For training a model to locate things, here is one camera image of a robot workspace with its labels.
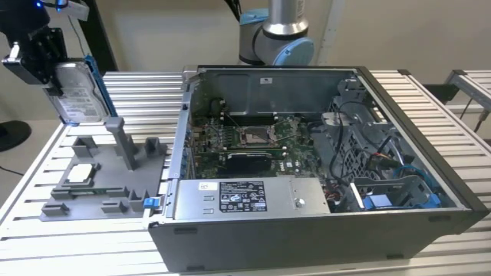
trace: aluminum extrusion table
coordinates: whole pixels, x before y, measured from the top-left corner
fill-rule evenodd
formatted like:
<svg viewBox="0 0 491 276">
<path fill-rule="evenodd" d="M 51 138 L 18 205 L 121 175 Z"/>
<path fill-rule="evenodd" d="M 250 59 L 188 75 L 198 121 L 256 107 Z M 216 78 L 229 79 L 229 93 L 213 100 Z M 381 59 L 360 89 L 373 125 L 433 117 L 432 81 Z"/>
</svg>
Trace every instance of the aluminum extrusion table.
<svg viewBox="0 0 491 276">
<path fill-rule="evenodd" d="M 448 164 L 491 208 L 491 148 L 410 75 L 372 71 Z M 159 137 L 171 151 L 181 99 L 180 73 L 110 72 L 103 81 L 125 131 L 135 141 Z M 39 208 L 59 180 L 77 135 L 113 143 L 99 124 L 59 126 L 0 209 L 0 274 L 166 274 L 159 254 L 135 218 L 41 222 Z M 161 176 L 165 191 L 166 157 Z M 217 275 L 491 275 L 491 216 L 461 235 L 438 238 L 409 260 L 336 264 Z"/>
</svg>

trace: wall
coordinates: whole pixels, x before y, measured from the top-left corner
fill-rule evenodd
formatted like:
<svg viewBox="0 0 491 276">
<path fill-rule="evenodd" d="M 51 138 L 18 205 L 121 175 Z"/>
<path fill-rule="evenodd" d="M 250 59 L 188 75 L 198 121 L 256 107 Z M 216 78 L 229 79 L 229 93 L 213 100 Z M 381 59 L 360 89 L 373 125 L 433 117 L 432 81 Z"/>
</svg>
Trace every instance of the wall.
<svg viewBox="0 0 491 276">
<path fill-rule="evenodd" d="M 63 33 L 67 55 L 81 57 L 78 40 L 70 28 L 66 16 L 49 9 L 50 27 L 59 27 Z M 77 20 L 73 24 L 78 30 L 85 51 L 87 46 Z M 0 56 L 9 53 L 3 34 L 0 33 Z M 55 119 L 57 115 L 41 88 L 26 85 L 2 65 L 0 65 L 0 121 Z"/>
<path fill-rule="evenodd" d="M 180 71 L 188 64 L 236 64 L 238 25 L 222 0 L 97 0 L 119 70 Z M 242 10 L 268 6 L 241 0 Z M 306 0 L 309 37 L 324 34 L 330 0 Z"/>
<path fill-rule="evenodd" d="M 426 83 L 489 69 L 489 10 L 489 0 L 345 0 L 328 61 L 404 68 Z"/>
</svg>

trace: white label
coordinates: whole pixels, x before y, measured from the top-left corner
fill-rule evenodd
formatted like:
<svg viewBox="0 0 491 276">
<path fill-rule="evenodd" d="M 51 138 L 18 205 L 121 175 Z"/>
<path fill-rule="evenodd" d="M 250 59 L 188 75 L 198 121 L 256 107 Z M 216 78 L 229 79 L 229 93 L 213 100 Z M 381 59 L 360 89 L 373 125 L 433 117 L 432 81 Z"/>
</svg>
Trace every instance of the white label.
<svg viewBox="0 0 491 276">
<path fill-rule="evenodd" d="M 297 1 L 297 18 L 300 18 L 304 15 L 304 7 L 305 7 L 305 1 L 298 0 Z"/>
<path fill-rule="evenodd" d="M 77 122 L 99 121 L 101 118 L 86 89 L 62 88 L 61 91 L 62 96 L 57 99 L 69 119 Z"/>
<path fill-rule="evenodd" d="M 273 78 L 260 78 L 258 83 L 262 85 L 270 85 L 273 83 Z"/>
<path fill-rule="evenodd" d="M 217 190 L 217 182 L 200 182 L 197 189 L 200 191 L 216 191 Z"/>
</svg>

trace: sticker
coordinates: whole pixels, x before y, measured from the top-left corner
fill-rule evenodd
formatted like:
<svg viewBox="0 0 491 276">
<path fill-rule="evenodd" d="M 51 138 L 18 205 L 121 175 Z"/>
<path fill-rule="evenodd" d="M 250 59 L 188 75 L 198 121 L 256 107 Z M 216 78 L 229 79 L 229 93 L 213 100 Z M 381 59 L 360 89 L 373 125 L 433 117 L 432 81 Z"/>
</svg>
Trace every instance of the sticker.
<svg viewBox="0 0 491 276">
<path fill-rule="evenodd" d="M 216 191 L 217 190 L 217 182 L 200 182 L 197 189 L 200 191 Z"/>
<path fill-rule="evenodd" d="M 98 121 L 94 102 L 85 88 L 62 88 L 58 103 L 67 117 L 74 121 Z"/>
<path fill-rule="evenodd" d="M 262 85 L 270 85 L 273 83 L 273 78 L 260 78 L 258 83 Z"/>
<path fill-rule="evenodd" d="M 220 211 L 265 212 L 266 194 L 262 181 L 220 182 Z"/>
</svg>

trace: hard drive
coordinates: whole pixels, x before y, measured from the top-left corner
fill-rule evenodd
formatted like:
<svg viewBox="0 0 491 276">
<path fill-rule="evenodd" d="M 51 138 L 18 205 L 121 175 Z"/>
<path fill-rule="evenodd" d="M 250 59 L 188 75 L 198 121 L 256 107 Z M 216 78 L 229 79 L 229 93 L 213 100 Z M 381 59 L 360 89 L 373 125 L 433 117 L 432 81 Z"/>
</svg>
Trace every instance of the hard drive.
<svg viewBox="0 0 491 276">
<path fill-rule="evenodd" d="M 49 96 L 59 119 L 66 124 L 102 122 L 115 116 L 93 58 L 70 59 L 54 67 L 62 95 Z"/>
</svg>

